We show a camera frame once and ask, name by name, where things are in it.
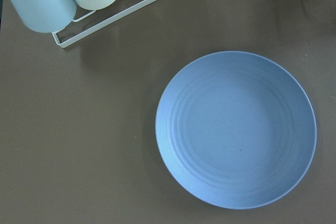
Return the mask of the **blue plate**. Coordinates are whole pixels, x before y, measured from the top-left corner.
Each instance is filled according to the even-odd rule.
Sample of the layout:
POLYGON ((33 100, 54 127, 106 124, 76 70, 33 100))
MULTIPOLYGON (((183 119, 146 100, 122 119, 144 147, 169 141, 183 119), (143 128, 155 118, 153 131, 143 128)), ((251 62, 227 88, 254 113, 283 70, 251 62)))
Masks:
POLYGON ((155 135, 173 178, 214 206, 252 209, 291 192, 317 144, 312 104, 282 66, 243 51, 200 57, 160 98, 155 135))

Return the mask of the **white cup rack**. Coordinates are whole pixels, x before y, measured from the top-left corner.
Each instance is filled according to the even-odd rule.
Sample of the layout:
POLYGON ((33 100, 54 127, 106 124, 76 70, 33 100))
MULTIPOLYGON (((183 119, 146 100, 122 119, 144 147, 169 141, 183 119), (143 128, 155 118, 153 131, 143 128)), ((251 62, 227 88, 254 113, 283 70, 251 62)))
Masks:
POLYGON ((86 10, 78 6, 72 22, 64 29, 52 33, 52 36, 56 45, 66 48, 156 1, 158 0, 116 0, 100 10, 86 10))

